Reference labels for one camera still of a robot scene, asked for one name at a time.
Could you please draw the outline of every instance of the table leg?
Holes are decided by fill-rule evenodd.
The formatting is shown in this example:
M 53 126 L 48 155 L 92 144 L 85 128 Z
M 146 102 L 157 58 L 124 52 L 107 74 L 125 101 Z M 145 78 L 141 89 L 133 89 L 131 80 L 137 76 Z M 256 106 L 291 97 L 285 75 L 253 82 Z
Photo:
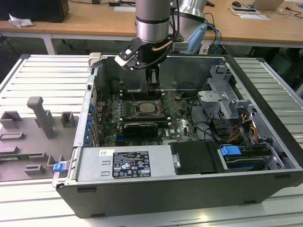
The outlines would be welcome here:
M 53 44 L 53 41 L 52 41 L 52 36 L 50 34 L 44 34 L 43 35 L 43 40 L 44 40 L 44 44 L 46 46 L 46 49 L 47 49 L 47 53 L 49 55 L 55 55 L 55 54 L 58 54 L 57 53 L 57 50 Z

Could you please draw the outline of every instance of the blue cable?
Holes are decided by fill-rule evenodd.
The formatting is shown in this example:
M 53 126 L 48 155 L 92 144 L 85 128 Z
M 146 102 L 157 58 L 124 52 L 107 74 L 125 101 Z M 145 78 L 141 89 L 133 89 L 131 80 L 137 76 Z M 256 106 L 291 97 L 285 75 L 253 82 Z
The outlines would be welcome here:
M 217 43 L 216 49 L 214 50 L 214 54 L 216 54 L 218 47 L 219 47 L 219 43 L 220 43 L 220 36 L 219 36 L 218 30 L 214 26 L 212 26 L 209 23 L 206 23 L 206 24 L 207 24 L 207 26 L 211 27 L 214 30 L 214 32 L 216 32 L 216 35 L 218 37 L 218 43 Z

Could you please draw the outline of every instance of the white sticker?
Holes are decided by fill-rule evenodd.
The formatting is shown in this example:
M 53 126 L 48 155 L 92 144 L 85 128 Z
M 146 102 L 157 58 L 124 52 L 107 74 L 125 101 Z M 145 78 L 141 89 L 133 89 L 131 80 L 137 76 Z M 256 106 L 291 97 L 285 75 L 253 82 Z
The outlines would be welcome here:
M 99 150 L 99 156 L 112 156 L 114 152 L 114 149 Z
M 138 170 L 138 173 L 144 174 L 144 173 L 149 173 L 150 170 L 149 169 L 142 169 L 142 170 Z

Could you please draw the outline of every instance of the laptop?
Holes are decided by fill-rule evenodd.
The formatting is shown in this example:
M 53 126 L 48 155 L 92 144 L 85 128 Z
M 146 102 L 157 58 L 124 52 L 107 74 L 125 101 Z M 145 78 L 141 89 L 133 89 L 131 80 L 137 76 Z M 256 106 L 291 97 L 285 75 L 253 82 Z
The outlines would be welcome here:
M 243 3 L 249 9 L 276 11 L 284 0 L 255 0 L 253 3 Z

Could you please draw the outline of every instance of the white tissue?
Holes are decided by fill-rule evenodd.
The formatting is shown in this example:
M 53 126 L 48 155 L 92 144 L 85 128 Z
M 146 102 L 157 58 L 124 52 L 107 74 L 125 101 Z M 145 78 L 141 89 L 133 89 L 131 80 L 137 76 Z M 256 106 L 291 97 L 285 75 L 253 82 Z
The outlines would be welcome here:
M 10 17 L 9 22 L 18 28 L 21 28 L 21 26 L 34 25 L 30 19 L 19 19 L 19 18 L 13 17 L 11 14 L 9 14 L 9 17 Z

